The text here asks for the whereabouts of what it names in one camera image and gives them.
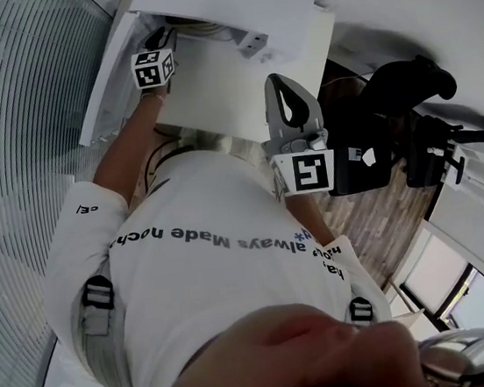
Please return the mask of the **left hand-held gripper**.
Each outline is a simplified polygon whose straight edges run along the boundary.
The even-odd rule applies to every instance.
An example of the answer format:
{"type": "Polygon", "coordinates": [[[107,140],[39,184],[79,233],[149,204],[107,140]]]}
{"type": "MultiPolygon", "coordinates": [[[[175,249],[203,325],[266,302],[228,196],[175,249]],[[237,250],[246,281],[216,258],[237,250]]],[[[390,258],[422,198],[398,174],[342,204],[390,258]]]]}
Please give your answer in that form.
{"type": "Polygon", "coordinates": [[[145,40],[144,53],[133,54],[132,75],[138,90],[167,85],[175,71],[173,51],[177,48],[177,31],[172,27],[167,32],[165,49],[161,40],[166,28],[161,26],[151,32],[145,40]]]}

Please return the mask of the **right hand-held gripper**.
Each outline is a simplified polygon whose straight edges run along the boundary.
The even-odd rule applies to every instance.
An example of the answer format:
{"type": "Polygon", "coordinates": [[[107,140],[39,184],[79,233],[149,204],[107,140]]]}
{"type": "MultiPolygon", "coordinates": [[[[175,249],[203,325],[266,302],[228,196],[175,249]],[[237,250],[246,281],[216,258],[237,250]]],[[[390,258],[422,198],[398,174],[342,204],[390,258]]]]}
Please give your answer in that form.
{"type": "Polygon", "coordinates": [[[282,139],[288,129],[318,128],[320,104],[301,84],[285,75],[270,74],[264,85],[270,140],[262,148],[274,173],[277,193],[296,196],[334,188],[334,151],[325,129],[282,139]]]}

